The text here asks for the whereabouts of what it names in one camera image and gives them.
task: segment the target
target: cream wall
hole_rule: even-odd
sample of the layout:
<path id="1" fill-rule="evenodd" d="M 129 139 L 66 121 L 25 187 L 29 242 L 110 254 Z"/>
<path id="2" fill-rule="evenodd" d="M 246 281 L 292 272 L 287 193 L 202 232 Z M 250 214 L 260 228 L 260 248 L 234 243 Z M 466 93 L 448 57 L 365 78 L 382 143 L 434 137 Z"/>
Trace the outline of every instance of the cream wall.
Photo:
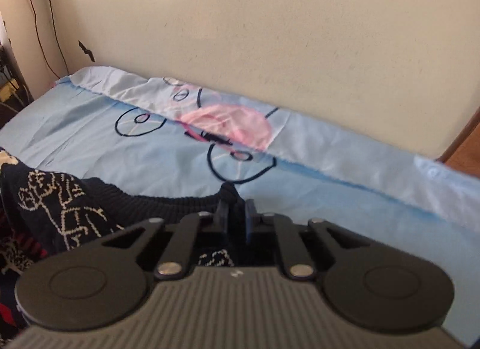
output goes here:
<path id="1" fill-rule="evenodd" d="M 53 0 L 73 69 L 174 76 L 438 157 L 480 105 L 480 0 Z"/>
<path id="2" fill-rule="evenodd" d="M 50 65 L 57 74 L 65 75 L 65 68 L 54 43 L 47 0 L 33 2 L 38 15 L 40 38 Z M 0 0 L 0 17 L 6 24 L 5 31 L 3 21 L 0 21 L 0 41 L 10 56 L 14 56 L 33 96 L 38 98 L 53 86 L 56 77 L 46 66 L 38 46 L 30 1 Z"/>

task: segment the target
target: yellow object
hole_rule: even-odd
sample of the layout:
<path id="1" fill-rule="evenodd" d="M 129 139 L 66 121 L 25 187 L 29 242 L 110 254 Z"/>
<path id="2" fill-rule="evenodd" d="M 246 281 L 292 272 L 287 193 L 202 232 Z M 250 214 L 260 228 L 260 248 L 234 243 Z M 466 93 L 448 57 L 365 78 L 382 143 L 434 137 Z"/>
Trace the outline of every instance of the yellow object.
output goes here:
<path id="1" fill-rule="evenodd" d="M 0 88 L 0 101 L 5 103 L 18 88 L 18 83 L 16 80 L 10 80 L 5 85 Z"/>

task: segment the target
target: electrical cord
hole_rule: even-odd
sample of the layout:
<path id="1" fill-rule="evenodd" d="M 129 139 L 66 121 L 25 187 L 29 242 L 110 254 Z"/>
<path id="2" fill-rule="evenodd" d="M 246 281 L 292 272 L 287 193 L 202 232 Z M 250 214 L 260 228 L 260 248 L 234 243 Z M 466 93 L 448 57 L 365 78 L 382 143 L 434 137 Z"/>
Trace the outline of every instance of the electrical cord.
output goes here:
<path id="1" fill-rule="evenodd" d="M 20 96 L 17 94 L 17 90 L 20 89 L 20 85 L 17 83 L 18 87 L 16 88 L 15 85 L 14 85 L 14 82 L 12 81 L 11 78 L 8 78 L 7 75 L 1 70 L 0 70 L 0 73 L 5 77 L 5 79 L 7 80 L 7 83 L 11 84 L 11 86 L 13 87 L 13 90 L 10 89 L 10 93 L 13 94 L 13 96 L 20 103 L 20 105 L 22 106 L 22 109 L 25 108 L 25 103 L 22 101 Z"/>
<path id="2" fill-rule="evenodd" d="M 65 60 L 65 56 L 63 55 L 62 48 L 60 47 L 60 43 L 59 43 L 58 36 L 57 36 L 57 28 L 55 27 L 55 18 L 54 18 L 54 15 L 53 15 L 52 0 L 49 0 L 49 4 L 50 4 L 50 13 L 51 13 L 51 16 L 52 16 L 52 24 L 53 24 L 53 32 L 55 34 L 55 40 L 57 42 L 58 50 L 60 51 L 61 57 L 63 59 L 63 63 L 65 64 L 65 68 L 67 70 L 67 73 L 70 74 L 67 62 Z M 33 10 L 34 21 L 35 21 L 35 31 L 37 33 L 37 40 L 38 40 L 38 43 L 40 45 L 40 50 L 42 51 L 42 55 L 43 55 L 43 58 L 45 60 L 45 63 L 48 66 L 48 68 L 50 69 L 50 71 L 53 73 L 53 75 L 55 75 L 58 79 L 60 79 L 60 76 L 56 72 L 53 71 L 52 67 L 50 66 L 50 64 L 49 64 L 49 62 L 48 62 L 48 60 L 45 56 L 45 51 L 43 49 L 42 42 L 40 41 L 40 35 L 38 33 L 37 13 L 35 12 L 35 8 L 34 8 L 34 5 L 33 5 L 33 0 L 30 0 L 30 6 L 32 7 L 32 10 Z"/>
<path id="3" fill-rule="evenodd" d="M 4 106 L 5 108 L 11 110 L 12 112 L 14 112 L 15 114 L 18 114 L 18 110 L 16 109 L 13 109 L 10 105 L 6 104 L 6 103 L 3 103 L 2 101 L 0 101 L 0 105 L 1 106 Z"/>
<path id="4" fill-rule="evenodd" d="M 31 104 L 34 101 L 34 98 L 32 96 L 32 93 L 30 93 L 30 90 L 28 87 L 25 85 L 25 83 L 18 77 L 18 75 L 13 73 L 13 69 L 10 65 L 10 60 L 5 52 L 5 49 L 0 45 L 0 74 L 2 74 L 7 82 L 12 85 L 12 87 L 15 88 L 15 91 L 13 92 L 13 95 L 17 97 L 16 91 L 25 91 L 26 93 L 26 100 L 27 100 L 27 105 Z M 23 107 L 25 107 L 23 101 L 20 98 L 17 98 L 19 103 L 22 104 Z"/>

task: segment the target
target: bed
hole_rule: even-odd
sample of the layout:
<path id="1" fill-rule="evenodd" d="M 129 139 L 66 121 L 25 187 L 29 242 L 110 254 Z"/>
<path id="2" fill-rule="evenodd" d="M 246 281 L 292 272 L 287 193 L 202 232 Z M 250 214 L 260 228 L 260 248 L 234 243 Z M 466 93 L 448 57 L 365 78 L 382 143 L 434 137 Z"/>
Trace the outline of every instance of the bed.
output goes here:
<path id="1" fill-rule="evenodd" d="M 91 67 L 2 130 L 30 167 L 99 177 L 131 195 L 206 196 L 225 181 L 259 212 L 321 218 L 442 267 L 445 328 L 480 326 L 480 180 L 310 117 L 171 78 Z"/>

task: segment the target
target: ribbed gray surface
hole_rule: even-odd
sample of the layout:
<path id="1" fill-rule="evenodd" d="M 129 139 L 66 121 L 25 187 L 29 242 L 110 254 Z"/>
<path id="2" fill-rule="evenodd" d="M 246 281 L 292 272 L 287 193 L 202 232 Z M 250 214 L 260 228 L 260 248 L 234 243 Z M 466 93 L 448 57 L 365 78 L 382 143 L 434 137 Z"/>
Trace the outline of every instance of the ribbed gray surface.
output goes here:
<path id="1" fill-rule="evenodd" d="M 87 333 L 31 327 L 8 349 L 459 349 L 441 329 L 388 336 L 333 313 L 307 283 L 275 268 L 196 268 L 158 284 L 134 315 Z"/>

